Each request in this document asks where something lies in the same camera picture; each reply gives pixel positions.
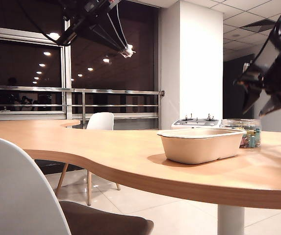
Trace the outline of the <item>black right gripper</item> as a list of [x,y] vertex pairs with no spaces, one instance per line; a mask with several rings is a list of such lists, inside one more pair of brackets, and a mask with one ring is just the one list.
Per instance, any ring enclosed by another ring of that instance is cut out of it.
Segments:
[[262,89],[271,97],[260,110],[259,117],[281,109],[281,37],[268,37],[235,83],[245,87],[243,114],[260,98]]

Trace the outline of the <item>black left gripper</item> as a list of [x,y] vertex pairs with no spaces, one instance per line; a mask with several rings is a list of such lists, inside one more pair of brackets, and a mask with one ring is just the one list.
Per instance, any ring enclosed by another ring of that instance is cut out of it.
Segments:
[[120,53],[123,57],[128,58],[128,54],[134,53],[134,51],[132,50],[133,46],[127,43],[123,33],[119,13],[108,12],[107,19],[110,25],[98,25],[99,18],[105,15],[106,9],[95,10],[88,14],[86,12],[63,9],[63,19],[65,21],[71,20],[72,22],[55,43],[59,46],[67,46],[79,36],[107,46]]

